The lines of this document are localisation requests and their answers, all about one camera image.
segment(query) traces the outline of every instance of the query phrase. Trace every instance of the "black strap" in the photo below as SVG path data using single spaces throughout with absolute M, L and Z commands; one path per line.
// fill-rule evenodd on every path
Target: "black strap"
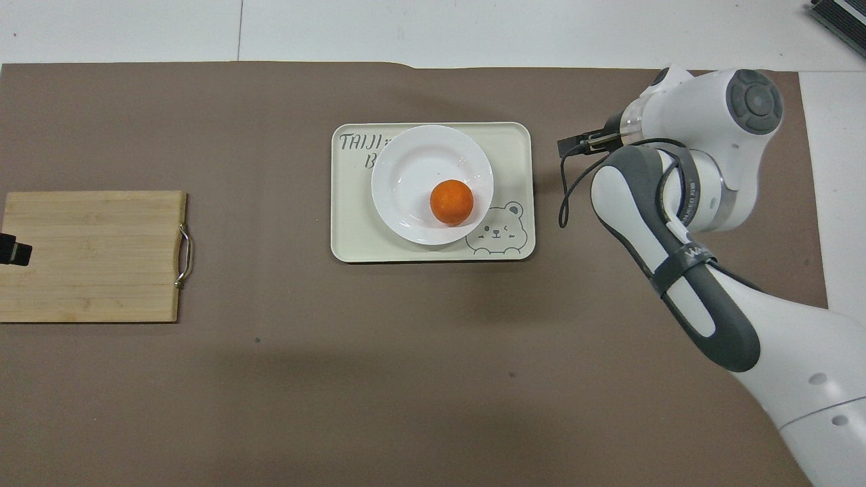
M 686 243 L 664 259 L 664 262 L 656 268 L 649 282 L 652 283 L 652 287 L 658 295 L 663 295 L 687 270 L 708 260 L 715 260 L 715 256 L 702 243 Z

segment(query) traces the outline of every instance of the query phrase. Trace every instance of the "metal handle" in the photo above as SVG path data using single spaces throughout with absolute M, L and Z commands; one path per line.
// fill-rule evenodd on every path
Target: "metal handle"
M 186 263 L 184 270 L 180 272 L 178 279 L 174 282 L 174 287 L 178 289 L 183 288 L 184 280 L 190 275 L 190 271 L 192 271 L 192 237 L 186 231 L 186 223 L 180 224 L 180 235 L 186 240 Z

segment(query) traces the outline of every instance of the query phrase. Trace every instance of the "tray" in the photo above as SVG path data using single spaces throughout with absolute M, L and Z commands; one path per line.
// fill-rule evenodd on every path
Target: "tray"
M 535 250 L 532 146 L 516 122 L 438 123 L 466 133 L 487 154 L 494 174 L 487 216 L 465 238 L 421 245 L 400 237 L 379 217 L 370 191 L 379 152 L 420 123 L 347 124 L 331 140 L 331 252 L 346 263 L 521 260 Z M 493 238 L 504 227 L 514 237 Z

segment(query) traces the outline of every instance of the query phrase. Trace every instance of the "white floor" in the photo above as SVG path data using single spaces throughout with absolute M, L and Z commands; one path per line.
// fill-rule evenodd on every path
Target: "white floor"
M 866 323 L 866 60 L 807 0 L 0 0 L 0 63 L 800 71 L 830 309 Z

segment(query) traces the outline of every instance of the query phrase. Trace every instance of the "black object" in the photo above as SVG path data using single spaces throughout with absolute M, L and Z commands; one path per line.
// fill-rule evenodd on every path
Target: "black object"
M 654 87 L 658 83 L 664 81 L 664 79 L 668 76 L 668 71 L 670 71 L 670 68 L 662 68 L 662 70 L 658 72 L 658 75 L 656 75 L 655 80 L 653 80 L 649 85 L 651 87 Z
M 866 57 L 866 1 L 812 0 L 812 17 Z
M 623 140 L 619 136 L 619 121 L 622 118 L 623 112 L 614 114 L 607 119 L 603 128 L 559 140 L 559 156 L 566 158 L 577 154 L 612 153 L 622 147 Z
M 0 233 L 0 263 L 12 265 L 27 265 L 33 247 L 25 243 L 17 243 L 14 235 Z

